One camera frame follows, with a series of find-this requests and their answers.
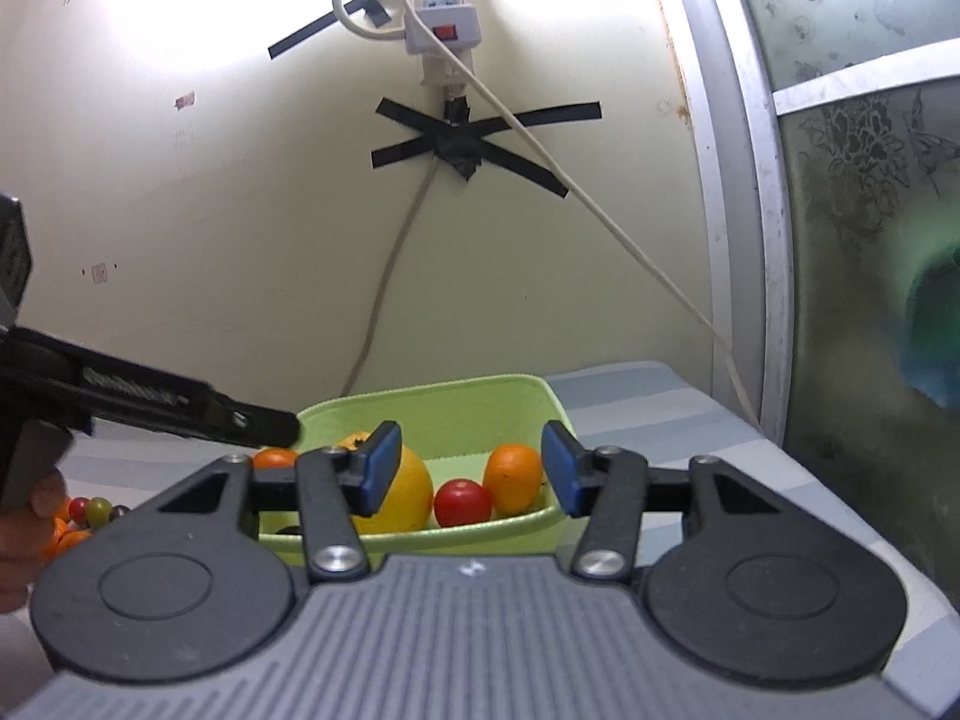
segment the green fruit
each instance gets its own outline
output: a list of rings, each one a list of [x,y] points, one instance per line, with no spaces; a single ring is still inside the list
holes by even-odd
[[[90,498],[86,503],[86,522],[97,531],[110,522],[110,510],[113,504],[107,498]]]

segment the yellow fruit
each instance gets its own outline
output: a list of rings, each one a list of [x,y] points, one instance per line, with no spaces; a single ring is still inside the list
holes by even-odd
[[[539,452],[520,443],[498,446],[483,472],[483,486],[503,517],[515,517],[530,509],[543,481],[544,463]]]
[[[369,433],[353,433],[338,442],[347,449],[357,449]],[[424,461],[406,446],[400,454],[400,468],[394,477],[380,511],[373,517],[352,517],[361,536],[378,533],[410,533],[426,527],[433,509],[433,481]]]

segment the gray cable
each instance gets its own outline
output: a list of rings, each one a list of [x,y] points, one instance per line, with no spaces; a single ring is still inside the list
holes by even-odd
[[[360,371],[363,370],[363,366],[367,362],[367,357],[370,357],[370,349],[373,346],[373,336],[376,334],[376,325],[380,321],[380,309],[383,308],[383,299],[387,295],[390,279],[394,275],[394,267],[397,265],[397,260],[400,259],[400,252],[403,250],[403,245],[407,241],[407,236],[410,234],[410,228],[414,224],[416,214],[419,213],[421,205],[424,205],[424,199],[426,199],[426,194],[430,190],[430,185],[433,183],[433,178],[437,174],[438,167],[440,167],[440,160],[437,159],[437,157],[432,157],[424,179],[421,180],[421,184],[416,188],[416,194],[414,195],[414,201],[410,204],[410,210],[407,211],[407,215],[402,225],[400,225],[400,232],[397,232],[397,240],[394,240],[394,247],[391,249],[390,256],[387,258],[387,264],[383,266],[380,283],[376,288],[376,297],[373,298],[373,308],[371,308],[370,318],[367,320],[367,334],[363,339],[363,347],[360,349],[360,354],[357,355],[356,362],[354,362],[350,370],[350,375],[347,376],[347,384],[344,384],[344,389],[340,392],[341,397],[346,397],[353,391],[357,379],[360,378]]]

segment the striped fabric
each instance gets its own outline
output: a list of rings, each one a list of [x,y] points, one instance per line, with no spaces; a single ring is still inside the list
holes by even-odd
[[[776,445],[658,362],[603,365],[548,381],[584,445],[624,446],[662,467],[718,455],[886,560],[908,591],[909,615],[885,678],[931,714],[949,706],[960,690],[960,617],[930,580]],[[71,495],[135,506],[229,448],[100,423],[61,469]],[[560,548],[562,560],[576,532]],[[678,515],[648,514],[637,562],[649,565],[679,543]],[[26,613],[0,617],[0,707],[14,706],[49,674]]]

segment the ribbed gray surface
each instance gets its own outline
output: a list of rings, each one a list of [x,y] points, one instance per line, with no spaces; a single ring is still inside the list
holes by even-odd
[[[550,557],[396,556],[313,591],[246,664],[176,688],[56,678],[13,720],[920,720],[881,680],[765,693],[682,661]]]

